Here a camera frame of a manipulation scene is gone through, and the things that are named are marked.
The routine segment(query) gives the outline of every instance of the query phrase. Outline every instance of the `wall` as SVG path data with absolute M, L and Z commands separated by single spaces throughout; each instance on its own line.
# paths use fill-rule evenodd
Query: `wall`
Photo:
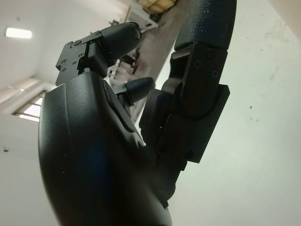
M 0 89 L 37 72 L 50 6 L 51 0 L 0 1 Z M 8 26 L 31 30 L 32 39 L 5 37 Z
M 221 79 L 231 96 L 201 163 L 179 177 L 174 226 L 300 225 L 300 62 L 268 1 L 239 0 Z
M 22 99 L 31 99 L 42 87 L 39 82 L 0 105 L 0 225 L 3 226 L 58 225 L 40 174 L 38 123 L 3 113 Z
M 70 41 L 84 38 L 90 32 L 104 29 L 110 24 L 109 19 L 106 20 L 101 14 L 91 11 L 88 7 L 83 7 L 76 0 L 54 0 L 50 18 L 36 77 L 55 83 L 58 76 L 55 65 L 64 45 Z
M 300 27 L 300 9 L 301 1 L 299 0 L 269 0 L 277 12 L 282 16 L 287 25 L 292 29 L 294 34 L 301 41 Z

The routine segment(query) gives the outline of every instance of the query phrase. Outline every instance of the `fluorescent light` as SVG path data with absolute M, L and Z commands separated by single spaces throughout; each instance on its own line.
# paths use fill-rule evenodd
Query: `fluorescent light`
M 8 27 L 5 32 L 6 37 L 13 37 L 13 38 L 23 38 L 23 39 L 31 39 L 32 32 L 23 29 L 17 29 Z

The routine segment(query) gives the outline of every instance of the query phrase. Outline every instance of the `robotic hand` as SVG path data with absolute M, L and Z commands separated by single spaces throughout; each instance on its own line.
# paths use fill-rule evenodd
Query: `robotic hand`
M 192 1 L 162 90 L 148 78 L 116 90 L 103 79 L 139 43 L 134 23 L 64 46 L 39 129 L 42 177 L 63 226 L 172 224 L 177 178 L 187 161 L 200 162 L 230 94 L 219 80 L 235 12 L 236 0 Z M 128 107 L 148 93 L 143 146 Z

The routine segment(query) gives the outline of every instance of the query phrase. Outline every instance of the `bolt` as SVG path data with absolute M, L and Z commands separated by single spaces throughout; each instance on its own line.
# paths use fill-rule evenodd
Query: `bolt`
M 81 44 L 81 40 L 75 41 L 73 45 L 74 45 L 74 46 L 78 46 L 79 44 Z
M 202 65 L 202 63 L 199 60 L 197 60 L 197 61 L 194 62 L 194 67 L 196 69 L 199 69 L 201 67 L 201 65 Z
M 214 48 L 209 48 L 206 52 L 206 56 L 209 59 L 213 59 L 215 57 L 216 50 Z
M 217 78 L 219 76 L 218 71 L 217 70 L 212 71 L 211 76 L 213 78 Z

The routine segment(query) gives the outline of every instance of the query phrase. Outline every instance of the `window frame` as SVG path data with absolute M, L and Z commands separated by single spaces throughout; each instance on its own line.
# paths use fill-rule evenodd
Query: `window frame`
M 24 115 L 24 116 L 28 116 L 28 117 L 32 117 L 32 118 L 35 118 L 36 120 L 31 120 L 31 119 L 28 119 L 28 118 L 23 118 L 23 119 L 27 119 L 27 120 L 31 120 L 31 121 L 36 121 L 36 122 L 39 122 L 40 121 L 40 117 L 39 116 L 36 116 L 36 115 L 33 115 L 33 114 L 28 114 L 28 113 L 25 113 L 25 111 L 27 109 L 29 109 L 31 106 L 39 106 L 41 108 L 42 106 L 42 103 L 39 105 L 37 104 L 36 102 L 43 98 L 44 95 L 46 94 L 47 90 L 43 90 L 41 92 L 39 92 L 39 94 L 35 95 L 33 98 L 31 98 L 29 101 L 27 101 L 26 103 L 24 103 L 21 107 L 19 107 L 17 110 L 15 110 L 12 115 L 15 115 L 19 118 L 20 115 Z

